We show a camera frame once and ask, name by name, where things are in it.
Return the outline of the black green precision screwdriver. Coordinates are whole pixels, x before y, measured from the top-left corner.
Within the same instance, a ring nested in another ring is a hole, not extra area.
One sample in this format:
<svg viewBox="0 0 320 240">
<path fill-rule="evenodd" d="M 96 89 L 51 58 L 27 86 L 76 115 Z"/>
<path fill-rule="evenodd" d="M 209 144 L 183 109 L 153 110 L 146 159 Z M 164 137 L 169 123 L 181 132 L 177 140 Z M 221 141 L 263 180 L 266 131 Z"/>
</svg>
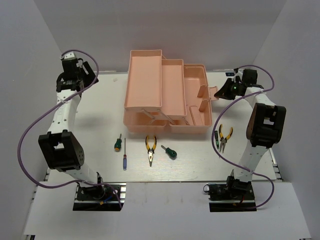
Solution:
<svg viewBox="0 0 320 240">
<path fill-rule="evenodd" d="M 214 139 L 215 139 L 215 145 L 216 149 L 219 151 L 220 150 L 220 139 L 219 139 L 219 133 L 217 130 L 214 131 Z"/>
</svg>

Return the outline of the small yellow pliers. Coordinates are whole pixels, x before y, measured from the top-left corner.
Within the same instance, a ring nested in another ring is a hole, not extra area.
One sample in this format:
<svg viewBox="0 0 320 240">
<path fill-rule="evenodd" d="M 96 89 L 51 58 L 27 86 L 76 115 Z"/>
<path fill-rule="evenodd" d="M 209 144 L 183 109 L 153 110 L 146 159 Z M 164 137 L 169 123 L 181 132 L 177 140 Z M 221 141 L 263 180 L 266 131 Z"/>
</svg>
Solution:
<svg viewBox="0 0 320 240">
<path fill-rule="evenodd" d="M 218 129 L 218 134 L 219 134 L 219 138 L 220 138 L 220 147 L 219 147 L 219 152 L 220 153 L 221 152 L 224 153 L 226 143 L 228 142 L 228 140 L 233 135 L 233 130 L 234 130 L 233 127 L 231 127 L 230 131 L 229 131 L 229 134 L 226 137 L 224 137 L 222 128 L 223 128 L 223 124 L 220 124 L 219 129 Z"/>
</svg>

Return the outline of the pink plastic toolbox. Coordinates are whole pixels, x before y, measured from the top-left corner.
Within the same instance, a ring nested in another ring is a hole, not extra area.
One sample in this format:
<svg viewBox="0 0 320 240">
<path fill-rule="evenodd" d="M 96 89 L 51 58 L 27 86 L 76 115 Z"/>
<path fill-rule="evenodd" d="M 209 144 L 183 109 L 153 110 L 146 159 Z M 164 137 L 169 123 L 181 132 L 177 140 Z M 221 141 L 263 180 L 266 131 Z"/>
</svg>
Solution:
<svg viewBox="0 0 320 240">
<path fill-rule="evenodd" d="M 203 64 L 168 59 L 160 49 L 131 50 L 123 123 L 131 133 L 205 134 L 217 91 Z"/>
</svg>

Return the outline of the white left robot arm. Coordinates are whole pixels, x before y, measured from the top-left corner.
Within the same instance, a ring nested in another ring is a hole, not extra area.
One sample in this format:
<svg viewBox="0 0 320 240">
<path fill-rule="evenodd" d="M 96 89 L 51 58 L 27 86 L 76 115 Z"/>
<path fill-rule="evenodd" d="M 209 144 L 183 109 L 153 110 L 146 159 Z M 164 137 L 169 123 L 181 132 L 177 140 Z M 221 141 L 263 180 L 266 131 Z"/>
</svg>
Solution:
<svg viewBox="0 0 320 240">
<path fill-rule="evenodd" d="M 88 62 L 73 53 L 62 57 L 63 72 L 56 81 L 56 98 L 59 107 L 46 134 L 38 138 L 38 144 L 48 167 L 80 180 L 80 186 L 88 188 L 88 193 L 99 200 L 105 196 L 106 187 L 98 172 L 85 163 L 85 153 L 80 142 L 73 134 L 78 105 L 82 99 L 80 93 L 89 86 L 95 73 Z"/>
</svg>

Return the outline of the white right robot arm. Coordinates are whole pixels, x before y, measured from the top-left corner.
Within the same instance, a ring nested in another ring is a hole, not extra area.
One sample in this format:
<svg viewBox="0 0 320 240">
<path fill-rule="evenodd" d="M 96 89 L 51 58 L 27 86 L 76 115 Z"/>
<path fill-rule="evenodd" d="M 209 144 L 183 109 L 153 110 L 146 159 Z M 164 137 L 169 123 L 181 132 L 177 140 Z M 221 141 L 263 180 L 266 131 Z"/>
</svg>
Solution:
<svg viewBox="0 0 320 240">
<path fill-rule="evenodd" d="M 239 163 L 226 181 L 226 195 L 236 200 L 250 190 L 253 172 L 261 158 L 282 137 L 286 108 L 273 103 L 267 90 L 257 84 L 258 72 L 254 69 L 234 69 L 234 76 L 227 78 L 214 96 L 235 100 L 237 96 L 246 100 L 252 113 L 246 128 L 247 144 Z"/>
</svg>

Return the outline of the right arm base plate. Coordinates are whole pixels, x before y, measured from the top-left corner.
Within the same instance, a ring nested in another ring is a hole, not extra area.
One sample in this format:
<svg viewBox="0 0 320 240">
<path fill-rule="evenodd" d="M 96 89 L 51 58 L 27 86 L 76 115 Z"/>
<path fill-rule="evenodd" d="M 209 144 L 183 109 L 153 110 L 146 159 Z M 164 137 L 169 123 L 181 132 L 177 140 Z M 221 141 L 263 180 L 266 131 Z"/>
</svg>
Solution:
<svg viewBox="0 0 320 240">
<path fill-rule="evenodd" d="M 211 213 L 256 212 L 256 200 L 252 186 L 246 193 L 227 191 L 226 184 L 207 183 L 203 192 L 208 195 Z"/>
</svg>

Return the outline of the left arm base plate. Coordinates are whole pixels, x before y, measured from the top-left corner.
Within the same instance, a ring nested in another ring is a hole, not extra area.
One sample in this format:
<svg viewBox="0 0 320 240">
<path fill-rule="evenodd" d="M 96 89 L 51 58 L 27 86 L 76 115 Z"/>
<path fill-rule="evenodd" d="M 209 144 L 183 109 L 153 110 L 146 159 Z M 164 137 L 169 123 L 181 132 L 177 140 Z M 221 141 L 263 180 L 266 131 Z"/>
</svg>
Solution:
<svg viewBox="0 0 320 240">
<path fill-rule="evenodd" d="M 126 183 L 114 183 L 110 186 L 77 186 L 73 211 L 119 212 L 126 197 Z"/>
</svg>

